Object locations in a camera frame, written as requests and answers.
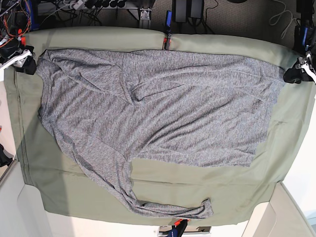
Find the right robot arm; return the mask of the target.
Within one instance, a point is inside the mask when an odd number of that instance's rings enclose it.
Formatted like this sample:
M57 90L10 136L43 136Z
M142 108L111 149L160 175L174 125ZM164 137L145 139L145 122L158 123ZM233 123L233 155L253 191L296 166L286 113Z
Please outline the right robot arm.
M27 45L25 34L32 27L32 8L28 0L0 2L0 69L12 66L15 71L36 72L34 47Z

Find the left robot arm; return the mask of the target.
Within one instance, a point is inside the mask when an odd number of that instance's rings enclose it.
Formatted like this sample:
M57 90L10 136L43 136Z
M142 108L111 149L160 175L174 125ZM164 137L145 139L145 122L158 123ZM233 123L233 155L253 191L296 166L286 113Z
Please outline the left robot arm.
M301 54L289 68L283 80L286 83L300 84L316 81L316 24L313 22L315 14L313 0L296 1L296 11L301 14L298 26L294 31L293 50Z

